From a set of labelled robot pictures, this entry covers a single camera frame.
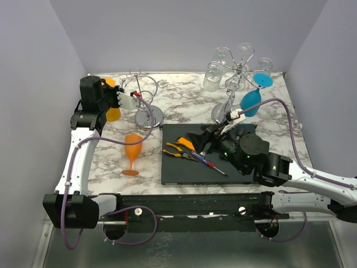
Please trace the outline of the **yellow plastic cup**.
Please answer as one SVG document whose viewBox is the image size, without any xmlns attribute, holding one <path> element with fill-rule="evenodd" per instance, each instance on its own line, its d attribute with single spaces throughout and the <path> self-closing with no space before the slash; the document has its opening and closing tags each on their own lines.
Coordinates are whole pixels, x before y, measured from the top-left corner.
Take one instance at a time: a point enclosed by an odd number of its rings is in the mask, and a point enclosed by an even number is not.
<svg viewBox="0 0 357 268">
<path fill-rule="evenodd" d="M 115 86 L 115 81 L 111 78 L 105 78 L 105 82 L 110 86 L 114 87 Z M 115 122 L 119 120 L 121 117 L 121 112 L 119 108 L 111 108 L 107 113 L 106 113 L 106 118 L 108 122 Z"/>
</svg>

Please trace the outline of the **small chrome wire rack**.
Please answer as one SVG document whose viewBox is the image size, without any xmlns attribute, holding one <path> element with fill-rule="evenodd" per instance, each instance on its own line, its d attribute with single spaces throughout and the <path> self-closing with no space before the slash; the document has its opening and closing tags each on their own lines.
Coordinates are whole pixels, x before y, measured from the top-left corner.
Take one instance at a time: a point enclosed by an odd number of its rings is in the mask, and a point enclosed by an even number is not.
<svg viewBox="0 0 357 268">
<path fill-rule="evenodd" d="M 123 89 L 126 92 L 136 91 L 139 93 L 152 110 L 152 114 L 150 114 L 147 106 L 140 102 L 134 117 L 136 125 L 148 130 L 153 123 L 153 128 L 161 128 L 164 121 L 163 111 L 152 103 L 158 90 L 166 88 L 167 83 L 163 80 L 157 82 L 152 76 L 143 74 L 139 69 L 131 69 L 129 75 L 130 78 L 124 83 Z"/>
</svg>

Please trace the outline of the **blue plastic goblet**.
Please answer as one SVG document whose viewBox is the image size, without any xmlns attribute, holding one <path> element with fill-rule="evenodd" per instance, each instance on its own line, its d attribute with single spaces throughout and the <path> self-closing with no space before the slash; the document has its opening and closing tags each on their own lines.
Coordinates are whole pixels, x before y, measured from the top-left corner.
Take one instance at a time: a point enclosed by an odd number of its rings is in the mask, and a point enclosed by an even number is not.
<svg viewBox="0 0 357 268">
<path fill-rule="evenodd" d="M 273 80 L 265 73 L 256 73 L 253 75 L 252 84 L 254 89 L 247 93 L 240 102 L 240 108 L 242 110 L 260 103 L 262 101 L 260 90 L 266 87 L 271 87 L 273 85 Z"/>
</svg>

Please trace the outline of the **orange plastic goblet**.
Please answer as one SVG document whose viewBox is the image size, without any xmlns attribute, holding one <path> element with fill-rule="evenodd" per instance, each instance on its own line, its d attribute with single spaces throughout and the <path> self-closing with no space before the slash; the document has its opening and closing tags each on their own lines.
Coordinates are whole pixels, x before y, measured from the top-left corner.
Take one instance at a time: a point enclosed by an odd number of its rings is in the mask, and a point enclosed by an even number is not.
<svg viewBox="0 0 357 268">
<path fill-rule="evenodd" d="M 124 150 L 126 153 L 126 156 L 129 160 L 129 169 L 128 170 L 123 170 L 122 174 L 128 175 L 128 176 L 136 176 L 139 174 L 138 171 L 133 170 L 133 162 L 137 159 L 137 157 L 140 155 L 142 151 L 142 142 L 138 143 L 142 139 L 141 136 L 139 135 L 127 135 L 125 137 L 125 142 L 126 143 L 133 143 L 136 142 L 134 145 L 125 145 Z"/>
</svg>

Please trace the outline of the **clear tumbler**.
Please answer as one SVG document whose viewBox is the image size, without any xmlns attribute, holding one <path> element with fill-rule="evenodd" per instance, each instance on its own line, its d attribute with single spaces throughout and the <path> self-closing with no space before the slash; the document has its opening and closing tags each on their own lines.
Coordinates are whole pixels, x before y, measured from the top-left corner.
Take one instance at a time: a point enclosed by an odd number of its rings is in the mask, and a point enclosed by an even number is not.
<svg viewBox="0 0 357 268">
<path fill-rule="evenodd" d="M 268 76 L 271 76 L 273 61 L 270 58 L 259 58 L 258 64 L 260 65 L 259 73 L 264 73 Z"/>
</svg>

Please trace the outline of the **small clear wine glass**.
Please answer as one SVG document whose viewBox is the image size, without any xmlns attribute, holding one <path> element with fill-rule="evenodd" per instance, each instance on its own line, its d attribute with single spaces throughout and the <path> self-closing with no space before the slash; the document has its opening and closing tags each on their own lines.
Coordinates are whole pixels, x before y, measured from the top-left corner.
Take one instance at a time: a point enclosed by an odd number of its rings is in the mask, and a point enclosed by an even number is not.
<svg viewBox="0 0 357 268">
<path fill-rule="evenodd" d="M 245 84 L 240 76 L 234 76 L 234 77 L 229 78 L 225 82 L 225 87 L 226 87 L 226 93 L 228 95 L 228 99 L 224 103 L 223 108 L 224 108 L 224 112 L 227 112 L 233 106 L 234 99 L 235 99 L 235 93 L 237 91 L 243 90 L 245 87 Z"/>
</svg>

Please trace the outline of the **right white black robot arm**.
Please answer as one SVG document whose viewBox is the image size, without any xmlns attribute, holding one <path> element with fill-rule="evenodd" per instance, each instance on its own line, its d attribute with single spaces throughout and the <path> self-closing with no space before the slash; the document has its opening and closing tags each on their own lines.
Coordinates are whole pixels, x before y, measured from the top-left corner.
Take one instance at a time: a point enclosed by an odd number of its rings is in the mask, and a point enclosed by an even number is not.
<svg viewBox="0 0 357 268">
<path fill-rule="evenodd" d="M 310 167 L 299 160 L 269 150 L 269 142 L 255 133 L 240 132 L 233 137 L 219 125 L 202 133 L 187 133 L 195 150 L 218 153 L 241 175 L 253 175 L 253 180 L 267 187 L 299 189 L 298 193 L 274 194 L 257 204 L 257 213 L 268 219 L 275 213 L 318 212 L 356 223 L 356 178 L 332 175 Z"/>
</svg>

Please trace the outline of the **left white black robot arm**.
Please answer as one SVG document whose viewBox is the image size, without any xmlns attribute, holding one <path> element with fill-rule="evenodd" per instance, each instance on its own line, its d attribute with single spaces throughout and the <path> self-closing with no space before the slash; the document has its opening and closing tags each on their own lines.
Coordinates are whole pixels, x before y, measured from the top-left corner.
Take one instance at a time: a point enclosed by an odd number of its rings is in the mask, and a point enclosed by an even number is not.
<svg viewBox="0 0 357 268">
<path fill-rule="evenodd" d="M 81 100 L 70 120 L 69 155 L 54 193 L 46 194 L 42 202 L 55 228 L 93 229 L 104 215 L 113 221 L 123 216 L 118 195 L 88 194 L 94 151 L 107 122 L 106 113 L 118 107 L 117 91 L 98 76 L 80 80 Z"/>
</svg>

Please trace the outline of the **tall chrome wine glass rack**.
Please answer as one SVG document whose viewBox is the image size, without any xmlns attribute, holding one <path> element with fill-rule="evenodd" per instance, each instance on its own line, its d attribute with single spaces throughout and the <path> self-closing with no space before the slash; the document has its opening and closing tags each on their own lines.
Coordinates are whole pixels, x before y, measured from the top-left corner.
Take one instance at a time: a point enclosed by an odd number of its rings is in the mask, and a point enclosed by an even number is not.
<svg viewBox="0 0 357 268">
<path fill-rule="evenodd" d="M 255 53 L 255 49 L 249 43 L 238 45 L 240 60 L 236 61 L 230 49 L 219 46 L 216 48 L 213 60 L 208 64 L 208 69 L 204 76 L 203 87 L 207 92 L 214 92 L 219 89 L 222 77 L 231 70 L 233 75 L 228 78 L 224 85 L 228 98 L 225 102 L 217 104 L 211 111 L 211 119 L 215 123 L 222 123 L 225 115 L 233 108 L 236 92 L 243 90 L 249 83 L 253 89 L 248 92 L 240 101 L 241 109 L 248 109 L 262 101 L 260 91 L 273 85 L 271 70 L 273 61 L 269 58 L 258 59 L 260 66 L 257 70 L 252 70 L 248 66 Z"/>
</svg>

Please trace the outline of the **yellow utility knife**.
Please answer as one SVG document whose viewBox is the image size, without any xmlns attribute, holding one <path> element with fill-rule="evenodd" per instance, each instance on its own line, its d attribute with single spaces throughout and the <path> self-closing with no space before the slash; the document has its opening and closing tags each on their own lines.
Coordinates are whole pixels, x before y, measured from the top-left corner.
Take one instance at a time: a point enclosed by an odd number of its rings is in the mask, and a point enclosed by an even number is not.
<svg viewBox="0 0 357 268">
<path fill-rule="evenodd" d="M 191 151 L 195 151 L 192 142 L 184 137 L 179 137 L 175 140 L 175 144 L 182 145 Z"/>
</svg>

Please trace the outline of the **red blue screwdriver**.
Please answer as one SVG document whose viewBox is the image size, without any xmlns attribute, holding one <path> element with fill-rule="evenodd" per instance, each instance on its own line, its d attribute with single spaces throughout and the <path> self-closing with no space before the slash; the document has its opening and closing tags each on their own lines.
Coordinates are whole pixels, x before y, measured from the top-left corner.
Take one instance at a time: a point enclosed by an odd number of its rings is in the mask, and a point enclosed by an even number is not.
<svg viewBox="0 0 357 268">
<path fill-rule="evenodd" d="M 218 169 L 211 161 L 207 160 L 206 158 L 204 158 L 202 155 L 198 154 L 197 152 L 191 151 L 190 154 L 194 159 L 198 160 L 199 162 L 203 163 L 204 165 L 206 165 L 212 169 L 215 169 L 216 171 L 223 174 L 224 176 L 228 176 L 226 173 L 224 173 L 223 171 Z"/>
</svg>

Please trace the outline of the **black t-shaped tool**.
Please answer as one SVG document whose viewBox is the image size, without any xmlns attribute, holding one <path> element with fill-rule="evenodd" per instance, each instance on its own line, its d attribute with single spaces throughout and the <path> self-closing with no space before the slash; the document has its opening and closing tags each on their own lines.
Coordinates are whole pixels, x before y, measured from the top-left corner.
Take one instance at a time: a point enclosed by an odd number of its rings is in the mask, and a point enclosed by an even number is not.
<svg viewBox="0 0 357 268">
<path fill-rule="evenodd" d="M 235 140 L 237 142 L 240 142 L 240 140 L 242 139 L 242 137 L 245 135 L 245 130 L 242 129 L 242 130 L 239 130 L 235 136 Z"/>
</svg>

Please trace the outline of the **dark grey tray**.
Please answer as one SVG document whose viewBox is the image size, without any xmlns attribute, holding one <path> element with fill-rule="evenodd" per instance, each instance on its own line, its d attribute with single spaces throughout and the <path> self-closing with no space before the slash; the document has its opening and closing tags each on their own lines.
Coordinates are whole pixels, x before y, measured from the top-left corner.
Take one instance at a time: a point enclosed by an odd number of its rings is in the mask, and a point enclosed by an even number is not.
<svg viewBox="0 0 357 268">
<path fill-rule="evenodd" d="M 202 133 L 209 124 L 165 124 L 162 127 L 162 147 L 169 152 L 176 150 L 166 144 L 174 143 L 177 138 L 188 138 L 188 132 Z M 220 158 L 216 152 L 205 154 L 220 172 L 204 164 L 184 158 L 163 155 L 161 164 L 161 184 L 163 185 L 235 185 L 255 184 L 253 174 L 243 176 L 229 162 Z"/>
</svg>

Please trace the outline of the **yellow handled pliers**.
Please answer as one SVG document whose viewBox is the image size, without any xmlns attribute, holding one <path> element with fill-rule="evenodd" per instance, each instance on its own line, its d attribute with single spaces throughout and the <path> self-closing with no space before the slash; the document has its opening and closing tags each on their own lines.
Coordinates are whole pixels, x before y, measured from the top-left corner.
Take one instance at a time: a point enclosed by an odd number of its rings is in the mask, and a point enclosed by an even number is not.
<svg viewBox="0 0 357 268">
<path fill-rule="evenodd" d="M 194 157 L 192 157 L 191 155 L 189 155 L 187 152 L 185 152 L 184 150 L 182 150 L 180 147 L 174 145 L 173 143 L 166 143 L 167 146 L 174 148 L 177 152 L 169 152 L 166 149 L 162 150 L 162 153 L 169 156 L 169 157 L 174 157 L 174 158 L 181 158 L 181 159 L 187 159 L 190 161 L 196 161 L 198 162 L 197 159 L 195 159 Z"/>
</svg>

